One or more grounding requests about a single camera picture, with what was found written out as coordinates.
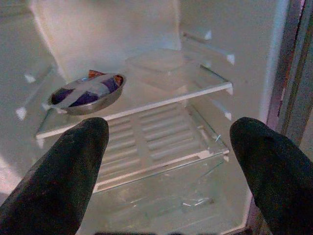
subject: metal bowl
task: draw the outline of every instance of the metal bowl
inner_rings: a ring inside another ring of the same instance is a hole
[[[114,92],[107,94],[98,100],[88,103],[88,104],[83,104],[83,105],[78,105],[78,106],[73,106],[73,107],[67,107],[67,108],[61,108],[62,110],[66,111],[70,115],[85,115],[85,114],[91,114],[96,111],[99,111],[101,109],[104,109],[108,107],[109,105],[113,104],[122,94],[123,91],[123,86],[126,83],[126,77],[124,75],[119,74],[120,76],[123,77],[123,83],[119,88],[117,88]],[[53,105],[52,104],[52,95],[48,99],[48,105]]]

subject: clear plastic container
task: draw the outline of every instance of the clear plastic container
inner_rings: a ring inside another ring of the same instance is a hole
[[[156,49],[128,58],[126,65],[130,76],[154,87],[173,91],[197,76],[199,61],[179,50]]]

